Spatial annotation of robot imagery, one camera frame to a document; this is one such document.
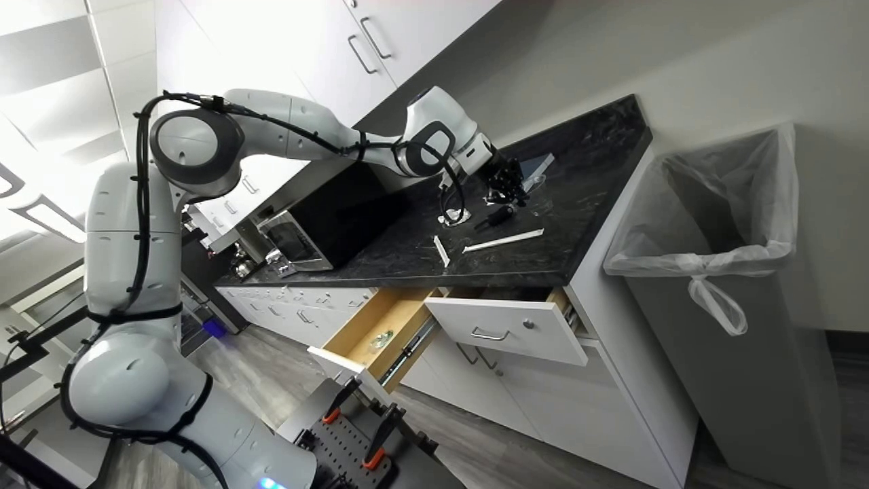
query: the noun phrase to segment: trash bag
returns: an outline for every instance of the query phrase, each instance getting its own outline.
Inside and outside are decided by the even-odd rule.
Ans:
[[[795,249],[794,124],[653,159],[608,246],[613,276],[687,276],[687,294],[738,336],[744,310],[707,276],[764,276]]]

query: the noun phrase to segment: floor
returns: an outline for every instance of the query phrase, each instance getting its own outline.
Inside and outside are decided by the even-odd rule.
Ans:
[[[300,398],[320,383],[320,370],[305,348],[263,329],[248,329],[225,341],[207,341],[190,356],[214,379],[231,387],[252,413],[278,427]],[[844,424],[844,489],[869,489],[869,352],[836,352]],[[619,472],[577,458],[559,447],[531,440],[432,397],[399,387],[396,398],[408,408],[408,421],[440,443],[438,457],[470,489],[641,489]],[[198,483],[182,474],[171,458],[146,445],[123,443],[107,465],[107,489],[149,489]],[[692,489],[772,489],[729,469],[702,431],[690,466]]]

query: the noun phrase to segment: drawer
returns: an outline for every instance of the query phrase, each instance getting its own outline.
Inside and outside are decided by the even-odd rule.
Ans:
[[[451,294],[430,295],[427,306],[455,341],[577,367],[590,360],[562,290],[552,290],[546,298],[470,298]]]
[[[427,294],[380,287],[323,348],[308,352],[334,377],[358,377],[379,397],[394,392],[438,329]]]

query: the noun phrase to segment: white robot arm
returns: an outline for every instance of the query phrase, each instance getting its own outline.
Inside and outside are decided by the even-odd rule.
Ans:
[[[497,182],[510,170],[444,89],[408,109],[402,136],[350,131],[330,109],[274,91],[169,97],[198,109],[156,121],[159,167],[144,146],[149,104],[137,165],[111,165],[93,196],[84,287],[100,335],[66,371],[66,413],[91,431],[156,443],[205,485],[313,485],[317,461],[309,450],[278,438],[179,356],[179,204],[228,192],[240,182],[240,159],[258,151],[341,155],[408,176],[448,170],[457,180],[486,167],[486,182]]]

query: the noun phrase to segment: kitchen counter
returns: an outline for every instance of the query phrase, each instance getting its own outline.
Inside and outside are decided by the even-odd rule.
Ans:
[[[225,275],[217,286],[567,286],[649,142],[653,132],[630,94],[506,146],[502,155],[510,159],[552,151],[554,163],[527,207],[497,229],[474,230],[493,211],[475,180],[465,185],[470,219],[440,226],[432,180],[411,188],[406,214],[338,272],[279,276],[260,269],[246,283]],[[461,252],[467,244],[536,229],[543,229],[543,235]],[[434,234],[451,256],[448,269],[434,249]]]

